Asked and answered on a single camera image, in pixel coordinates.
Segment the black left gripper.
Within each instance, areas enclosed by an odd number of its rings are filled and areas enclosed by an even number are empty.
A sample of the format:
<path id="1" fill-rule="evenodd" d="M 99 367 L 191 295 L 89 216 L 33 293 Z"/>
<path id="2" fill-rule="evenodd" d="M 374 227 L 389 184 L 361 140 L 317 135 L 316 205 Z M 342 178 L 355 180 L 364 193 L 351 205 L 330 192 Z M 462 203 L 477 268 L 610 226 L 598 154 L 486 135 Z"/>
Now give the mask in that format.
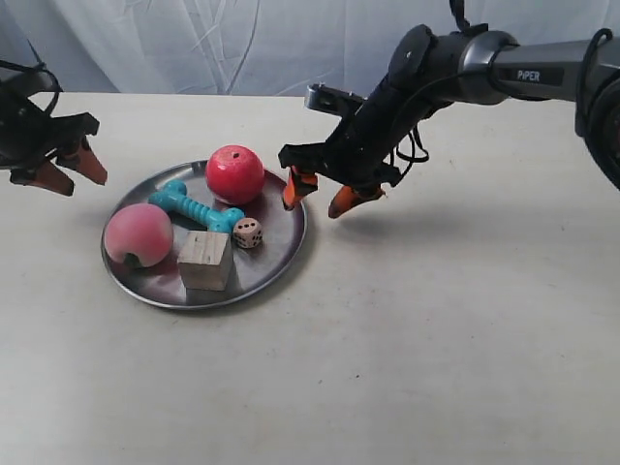
<path id="1" fill-rule="evenodd" d="M 100 122 L 90 113 L 53 117 L 13 91 L 1 93 L 1 169 L 14 185 L 71 197 L 74 181 L 62 170 L 105 185 L 108 171 L 88 140 Z"/>

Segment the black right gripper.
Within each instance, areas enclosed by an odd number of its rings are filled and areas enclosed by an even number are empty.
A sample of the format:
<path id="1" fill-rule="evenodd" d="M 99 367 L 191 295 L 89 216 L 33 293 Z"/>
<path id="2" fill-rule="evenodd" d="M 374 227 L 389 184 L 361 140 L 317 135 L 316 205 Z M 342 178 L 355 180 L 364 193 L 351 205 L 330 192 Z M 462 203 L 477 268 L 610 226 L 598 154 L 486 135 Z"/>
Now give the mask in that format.
<path id="1" fill-rule="evenodd" d="M 283 146 L 278 159 L 283 168 L 290 168 L 282 192 L 284 208 L 293 210 L 318 190 L 316 173 L 347 185 L 331 200 L 329 218 L 379 200 L 386 192 L 375 184 L 396 186 L 413 164 L 429 160 L 418 124 L 433 111 L 433 102 L 398 90 L 383 78 L 355 113 L 339 116 L 325 141 Z"/>

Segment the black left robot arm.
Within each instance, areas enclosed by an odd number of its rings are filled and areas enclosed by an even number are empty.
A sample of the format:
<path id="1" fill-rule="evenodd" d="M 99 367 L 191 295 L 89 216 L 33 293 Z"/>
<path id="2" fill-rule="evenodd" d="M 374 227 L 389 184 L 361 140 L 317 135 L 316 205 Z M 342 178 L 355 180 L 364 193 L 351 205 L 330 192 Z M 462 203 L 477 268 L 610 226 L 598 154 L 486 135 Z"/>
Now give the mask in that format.
<path id="1" fill-rule="evenodd" d="M 100 122 L 89 112 L 54 116 L 62 88 L 45 63 L 24 66 L 3 60 L 9 76 L 1 80 L 1 169 L 14 185 L 45 189 L 70 197 L 75 171 L 95 184 L 108 171 L 88 140 Z"/>

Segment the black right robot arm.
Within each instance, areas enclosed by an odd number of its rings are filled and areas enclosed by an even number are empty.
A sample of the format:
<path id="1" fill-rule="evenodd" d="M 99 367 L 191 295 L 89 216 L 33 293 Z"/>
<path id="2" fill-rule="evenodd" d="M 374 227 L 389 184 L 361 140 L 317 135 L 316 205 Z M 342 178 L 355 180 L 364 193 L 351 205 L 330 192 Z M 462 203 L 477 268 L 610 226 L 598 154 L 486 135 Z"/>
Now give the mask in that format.
<path id="1" fill-rule="evenodd" d="M 375 201 L 385 185 L 404 177 L 396 166 L 401 142 L 413 148 L 408 165 L 427 161 L 421 121 L 455 103 L 495 106 L 508 99 L 573 103 L 576 134 L 604 176 L 618 182 L 619 40 L 612 31 L 523 46 L 485 25 L 443 36 L 419 25 L 401 39 L 368 96 L 321 83 L 308 88 L 305 105 L 338 116 L 339 123 L 322 142 L 282 147 L 278 159 L 289 172 L 282 203 L 295 208 L 316 191 L 320 177 L 340 186 L 328 208 L 332 218 Z"/>

